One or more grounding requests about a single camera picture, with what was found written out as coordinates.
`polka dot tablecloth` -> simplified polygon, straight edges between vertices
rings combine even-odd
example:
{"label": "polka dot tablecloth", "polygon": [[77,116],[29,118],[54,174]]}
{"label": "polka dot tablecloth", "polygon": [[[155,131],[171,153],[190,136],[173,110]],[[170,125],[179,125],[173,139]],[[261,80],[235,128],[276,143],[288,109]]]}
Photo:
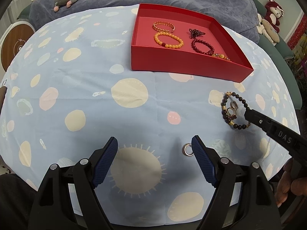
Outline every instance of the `polka dot tablecloth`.
{"label": "polka dot tablecloth", "polygon": [[[131,71],[137,11],[138,5],[87,10],[52,21],[29,39],[3,79],[8,89],[0,154],[37,189],[51,164],[74,165],[114,136],[118,153],[95,189],[111,223],[199,220],[214,188],[195,157],[182,154],[194,135],[234,163],[258,161],[267,178],[289,158],[256,126],[230,128],[221,115],[223,94],[236,92],[250,108],[299,132],[294,107],[270,57],[227,28],[254,68],[242,83]],[[242,124],[239,105],[237,122]],[[81,214],[74,186],[69,188],[74,210]],[[239,188],[236,184],[232,204]]]}

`metal screw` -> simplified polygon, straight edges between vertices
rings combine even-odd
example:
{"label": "metal screw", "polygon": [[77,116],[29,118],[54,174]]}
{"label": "metal screw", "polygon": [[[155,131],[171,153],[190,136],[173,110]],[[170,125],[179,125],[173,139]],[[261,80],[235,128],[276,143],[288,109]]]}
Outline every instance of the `metal screw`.
{"label": "metal screw", "polygon": [[259,168],[260,166],[259,166],[259,164],[258,163],[256,163],[256,162],[253,162],[252,164],[251,164],[255,169],[257,169],[257,168]]}
{"label": "metal screw", "polygon": [[82,159],[81,161],[80,161],[80,164],[81,165],[86,165],[88,163],[88,160],[87,159]]}
{"label": "metal screw", "polygon": [[50,169],[51,170],[55,170],[57,168],[57,164],[52,164],[51,166],[50,166]]}
{"label": "metal screw", "polygon": [[229,163],[229,159],[226,158],[226,157],[222,157],[222,158],[221,158],[221,163],[227,164],[227,163]]}

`red box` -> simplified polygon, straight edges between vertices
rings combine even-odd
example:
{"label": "red box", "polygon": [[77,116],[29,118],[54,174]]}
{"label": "red box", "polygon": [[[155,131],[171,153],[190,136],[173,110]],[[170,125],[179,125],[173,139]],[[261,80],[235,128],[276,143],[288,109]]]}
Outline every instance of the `red box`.
{"label": "red box", "polygon": [[[157,44],[153,23],[164,21],[175,26],[174,35],[184,41],[180,49],[165,48]],[[215,53],[222,53],[231,59],[196,53],[192,47],[189,28],[206,34],[198,37],[211,44]],[[179,44],[168,36],[159,36],[167,44]],[[197,43],[201,51],[209,48]],[[227,31],[212,17],[187,9],[157,4],[141,3],[135,21],[131,43],[131,68],[135,71],[185,73],[242,82],[253,68],[237,43]]]}

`person's leg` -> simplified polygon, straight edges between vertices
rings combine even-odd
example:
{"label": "person's leg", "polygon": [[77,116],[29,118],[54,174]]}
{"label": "person's leg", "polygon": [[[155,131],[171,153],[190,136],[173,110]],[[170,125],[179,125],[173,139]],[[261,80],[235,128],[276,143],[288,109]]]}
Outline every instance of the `person's leg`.
{"label": "person's leg", "polygon": [[16,174],[0,175],[0,228],[27,230],[35,194]]}

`gold bracelet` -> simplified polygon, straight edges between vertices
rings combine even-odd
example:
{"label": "gold bracelet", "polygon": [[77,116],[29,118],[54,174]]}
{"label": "gold bracelet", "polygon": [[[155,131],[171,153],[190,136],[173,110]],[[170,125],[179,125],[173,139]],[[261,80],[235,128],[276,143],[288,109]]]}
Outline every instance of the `gold bracelet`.
{"label": "gold bracelet", "polygon": [[[158,36],[159,35],[165,35],[165,36],[169,36],[172,37],[173,39],[175,39],[176,41],[179,42],[178,45],[170,45],[170,44],[165,44],[164,42],[160,41]],[[158,43],[160,46],[166,47],[166,48],[181,48],[183,46],[183,40],[180,39],[179,37],[172,35],[170,33],[165,33],[165,32],[158,32],[154,35],[154,40],[156,41],[156,43]]]}
{"label": "gold bracelet", "polygon": [[153,23],[153,29],[155,31],[169,33],[169,30],[158,28],[158,27],[156,27],[157,25],[165,25],[165,26],[171,27],[172,28],[171,33],[173,33],[175,31],[175,26],[171,23],[168,23],[168,22],[154,22]]}

